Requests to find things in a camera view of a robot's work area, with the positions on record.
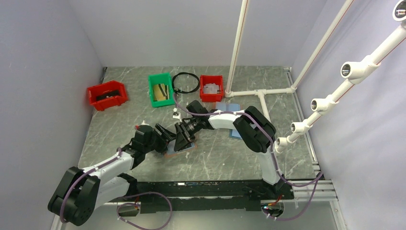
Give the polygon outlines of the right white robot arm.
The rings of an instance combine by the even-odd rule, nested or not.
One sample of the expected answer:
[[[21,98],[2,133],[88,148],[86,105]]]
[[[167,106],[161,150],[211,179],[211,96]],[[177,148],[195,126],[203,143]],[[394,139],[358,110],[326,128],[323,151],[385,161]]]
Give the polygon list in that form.
[[[197,100],[187,107],[176,103],[176,107],[191,115],[175,125],[176,138],[174,150],[179,151],[194,142],[195,134],[202,129],[232,129],[236,130],[245,145],[257,154],[260,163],[264,194],[270,199],[277,198],[287,184],[283,173],[278,168],[272,145],[276,140],[276,128],[254,106],[240,111],[208,111]]]

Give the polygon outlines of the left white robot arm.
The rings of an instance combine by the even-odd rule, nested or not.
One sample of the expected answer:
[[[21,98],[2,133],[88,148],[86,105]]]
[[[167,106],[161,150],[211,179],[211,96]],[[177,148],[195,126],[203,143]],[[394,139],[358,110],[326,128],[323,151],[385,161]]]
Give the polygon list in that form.
[[[176,134],[159,124],[140,125],[130,142],[118,147],[106,160],[86,168],[66,170],[51,196],[47,209],[61,222],[83,225],[95,209],[114,199],[132,201],[141,196],[136,178],[127,174],[140,165],[147,153],[164,153]]]

